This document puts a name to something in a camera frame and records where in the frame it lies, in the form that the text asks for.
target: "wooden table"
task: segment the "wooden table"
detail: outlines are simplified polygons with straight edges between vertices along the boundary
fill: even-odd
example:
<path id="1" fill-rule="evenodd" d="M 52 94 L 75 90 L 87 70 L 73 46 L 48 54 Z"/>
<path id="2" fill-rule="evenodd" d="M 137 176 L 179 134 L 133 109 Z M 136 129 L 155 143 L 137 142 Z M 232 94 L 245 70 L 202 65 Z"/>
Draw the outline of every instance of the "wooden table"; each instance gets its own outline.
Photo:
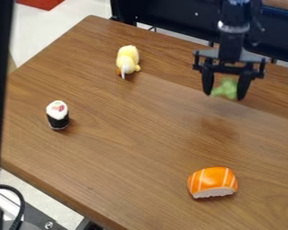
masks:
<path id="1" fill-rule="evenodd" d="M 142 71 L 124 81 L 127 44 Z M 288 68 L 228 102 L 199 91 L 193 49 L 206 47 L 87 17 L 10 76 L 2 166 L 108 229 L 288 229 Z M 47 123 L 54 100 L 64 131 Z M 215 165 L 237 195 L 193 200 L 187 177 Z"/>
<path id="2" fill-rule="evenodd" d="M 288 10 L 288 0 L 264 0 L 264 4 Z"/>

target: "yellow plush toy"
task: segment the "yellow plush toy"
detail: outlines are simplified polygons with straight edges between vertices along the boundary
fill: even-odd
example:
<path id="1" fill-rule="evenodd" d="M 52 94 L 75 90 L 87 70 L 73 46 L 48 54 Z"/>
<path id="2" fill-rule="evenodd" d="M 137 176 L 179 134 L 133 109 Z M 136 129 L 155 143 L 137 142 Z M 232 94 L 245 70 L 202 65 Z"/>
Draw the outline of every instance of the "yellow plush toy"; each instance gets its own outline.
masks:
<path id="1" fill-rule="evenodd" d="M 125 79 L 126 74 L 132 74 L 134 71 L 139 72 L 140 55 L 135 46 L 129 45 L 120 48 L 116 58 L 116 71 Z"/>

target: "salmon nigiri toy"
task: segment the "salmon nigiri toy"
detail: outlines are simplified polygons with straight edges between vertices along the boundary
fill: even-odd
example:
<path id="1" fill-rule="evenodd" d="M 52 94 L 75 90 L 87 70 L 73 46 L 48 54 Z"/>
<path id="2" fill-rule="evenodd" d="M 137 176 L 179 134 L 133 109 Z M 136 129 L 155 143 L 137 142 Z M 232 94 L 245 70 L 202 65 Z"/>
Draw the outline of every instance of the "salmon nigiri toy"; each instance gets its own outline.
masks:
<path id="1" fill-rule="evenodd" d="M 227 167 L 212 167 L 194 172 L 188 178 L 188 190 L 195 199 L 232 195 L 238 190 L 234 172 Z"/>
<path id="2" fill-rule="evenodd" d="M 116 58 L 116 72 L 125 79 L 126 74 L 132 74 L 134 71 L 139 72 L 140 55 L 135 46 L 129 45 L 120 48 Z"/>

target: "red object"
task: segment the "red object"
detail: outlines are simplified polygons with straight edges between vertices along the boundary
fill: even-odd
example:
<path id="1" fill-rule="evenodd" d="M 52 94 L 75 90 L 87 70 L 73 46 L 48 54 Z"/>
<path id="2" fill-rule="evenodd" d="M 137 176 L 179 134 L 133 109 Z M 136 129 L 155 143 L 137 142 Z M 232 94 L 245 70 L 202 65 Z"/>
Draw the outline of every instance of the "red object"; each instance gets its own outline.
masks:
<path id="1" fill-rule="evenodd" d="M 52 10 L 64 0 L 17 0 L 18 4 L 26 4 L 46 11 Z"/>

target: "maki roll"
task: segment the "maki roll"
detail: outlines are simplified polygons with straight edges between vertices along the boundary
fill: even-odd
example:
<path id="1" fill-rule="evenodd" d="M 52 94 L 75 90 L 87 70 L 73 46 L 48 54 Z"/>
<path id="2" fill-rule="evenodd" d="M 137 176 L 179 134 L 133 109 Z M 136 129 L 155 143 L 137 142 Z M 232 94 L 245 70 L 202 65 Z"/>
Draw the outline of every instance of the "maki roll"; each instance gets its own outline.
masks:
<path id="1" fill-rule="evenodd" d="M 63 101 L 54 101 L 46 109 L 48 122 L 53 129 L 63 129 L 69 124 L 68 106 Z"/>

